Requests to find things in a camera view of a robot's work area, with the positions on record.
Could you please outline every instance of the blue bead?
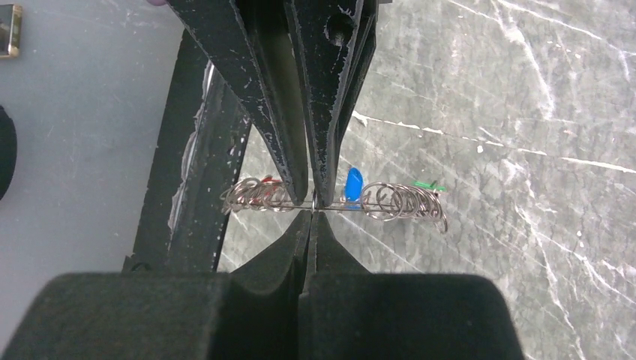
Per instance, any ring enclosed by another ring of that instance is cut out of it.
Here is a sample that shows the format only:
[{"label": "blue bead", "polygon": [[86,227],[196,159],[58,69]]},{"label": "blue bead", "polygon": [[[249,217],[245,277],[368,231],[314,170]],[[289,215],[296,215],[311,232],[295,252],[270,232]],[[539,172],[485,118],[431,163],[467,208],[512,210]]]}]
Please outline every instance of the blue bead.
[{"label": "blue bead", "polygon": [[346,177],[344,185],[344,198],[346,201],[358,201],[362,195],[362,174],[360,170],[352,167],[349,169],[349,175]]}]

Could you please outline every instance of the wire coil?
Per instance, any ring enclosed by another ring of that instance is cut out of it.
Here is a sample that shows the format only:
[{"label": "wire coil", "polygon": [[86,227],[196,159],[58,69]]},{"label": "wire coil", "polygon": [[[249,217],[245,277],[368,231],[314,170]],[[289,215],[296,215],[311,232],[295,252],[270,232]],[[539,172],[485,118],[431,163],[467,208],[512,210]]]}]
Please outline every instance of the wire coil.
[{"label": "wire coil", "polygon": [[449,228],[439,194],[435,190],[412,185],[374,182],[362,189],[358,201],[345,201],[341,197],[326,208],[314,208],[315,202],[294,205],[285,184],[280,180],[246,178],[224,191],[220,198],[223,200],[224,214],[241,210],[288,212],[293,209],[364,212],[378,221],[432,221],[441,233]]}]

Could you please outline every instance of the gray surface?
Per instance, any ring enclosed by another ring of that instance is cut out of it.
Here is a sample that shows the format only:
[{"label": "gray surface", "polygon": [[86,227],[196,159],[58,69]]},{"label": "gray surface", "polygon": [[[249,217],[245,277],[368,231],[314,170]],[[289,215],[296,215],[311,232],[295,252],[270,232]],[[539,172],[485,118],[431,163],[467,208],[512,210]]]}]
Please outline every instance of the gray surface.
[{"label": "gray surface", "polygon": [[22,52],[0,60],[16,123],[0,202],[0,349],[63,272],[118,271],[146,192],[182,27],[143,0],[21,0]]},{"label": "gray surface", "polygon": [[[451,229],[350,214],[332,226],[373,271],[495,281],[528,359],[634,359],[636,5],[515,1],[381,8],[340,174],[351,163],[371,181],[437,179]],[[273,173],[251,141],[244,176]],[[291,217],[233,217],[223,268]]]}]

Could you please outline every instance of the black round object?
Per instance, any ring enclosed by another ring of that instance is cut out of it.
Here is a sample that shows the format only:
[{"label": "black round object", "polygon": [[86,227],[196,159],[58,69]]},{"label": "black round object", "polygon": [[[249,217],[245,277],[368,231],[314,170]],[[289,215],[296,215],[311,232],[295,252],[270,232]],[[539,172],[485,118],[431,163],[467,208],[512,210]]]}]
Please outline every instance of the black round object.
[{"label": "black round object", "polygon": [[0,106],[0,200],[14,177],[17,152],[16,127],[5,109]]}]

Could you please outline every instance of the pink object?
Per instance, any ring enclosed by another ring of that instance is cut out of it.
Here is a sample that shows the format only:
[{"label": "pink object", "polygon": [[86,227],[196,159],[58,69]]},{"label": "pink object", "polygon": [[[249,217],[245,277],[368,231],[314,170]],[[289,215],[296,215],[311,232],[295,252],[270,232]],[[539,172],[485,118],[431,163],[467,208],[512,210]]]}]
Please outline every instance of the pink object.
[{"label": "pink object", "polygon": [[147,0],[150,5],[154,5],[154,6],[163,6],[165,4],[168,3],[167,0]]}]

